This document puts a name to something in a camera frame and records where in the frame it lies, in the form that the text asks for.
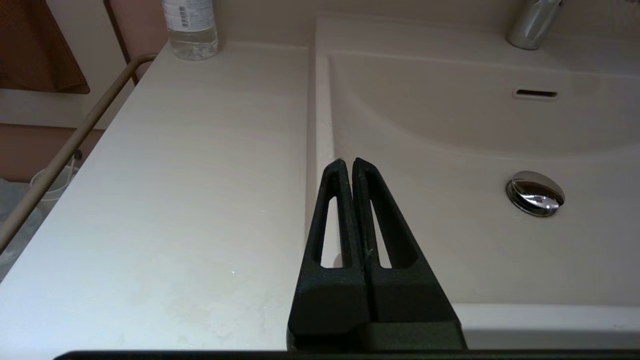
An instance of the sink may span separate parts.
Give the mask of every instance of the sink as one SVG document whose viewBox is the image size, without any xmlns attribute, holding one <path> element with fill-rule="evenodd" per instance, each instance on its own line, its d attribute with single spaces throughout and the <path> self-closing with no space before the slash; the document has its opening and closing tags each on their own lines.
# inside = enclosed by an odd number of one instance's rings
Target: sink
<svg viewBox="0 0 640 360">
<path fill-rule="evenodd" d="M 313 65 L 307 219 L 323 167 L 363 158 L 471 348 L 637 347 L 640 46 L 549 37 L 532 52 L 498 33 L 321 17 Z M 514 206 L 521 170 L 566 204 L 548 218 Z"/>
</svg>

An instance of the washbasin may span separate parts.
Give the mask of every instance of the washbasin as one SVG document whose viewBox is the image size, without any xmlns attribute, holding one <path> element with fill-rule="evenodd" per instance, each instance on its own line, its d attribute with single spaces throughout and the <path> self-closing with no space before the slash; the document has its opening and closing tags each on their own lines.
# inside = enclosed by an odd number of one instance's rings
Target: washbasin
<svg viewBox="0 0 640 360">
<path fill-rule="evenodd" d="M 638 64 L 631 43 L 550 37 L 530 52 L 498 33 L 320 18 L 307 215 L 321 169 L 363 158 L 470 347 L 637 347 Z M 522 170 L 561 186 L 553 216 L 509 201 Z M 330 216 L 323 266 L 340 266 L 337 233 Z"/>
</svg>

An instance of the water bottle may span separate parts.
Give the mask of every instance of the water bottle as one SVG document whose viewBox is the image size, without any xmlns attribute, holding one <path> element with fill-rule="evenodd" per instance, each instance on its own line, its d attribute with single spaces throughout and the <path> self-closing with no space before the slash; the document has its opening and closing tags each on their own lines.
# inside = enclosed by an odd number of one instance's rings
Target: water bottle
<svg viewBox="0 0 640 360">
<path fill-rule="evenodd" d="M 218 30 L 211 0 L 163 0 L 173 53 L 185 60 L 204 60 L 218 53 Z"/>
</svg>

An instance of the faucet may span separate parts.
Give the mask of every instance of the faucet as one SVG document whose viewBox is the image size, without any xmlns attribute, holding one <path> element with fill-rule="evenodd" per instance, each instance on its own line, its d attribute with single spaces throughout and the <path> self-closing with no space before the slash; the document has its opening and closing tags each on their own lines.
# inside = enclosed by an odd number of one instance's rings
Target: faucet
<svg viewBox="0 0 640 360">
<path fill-rule="evenodd" d="M 507 34 L 507 41 L 521 49 L 540 47 L 564 0 L 527 0 L 518 20 Z"/>
</svg>

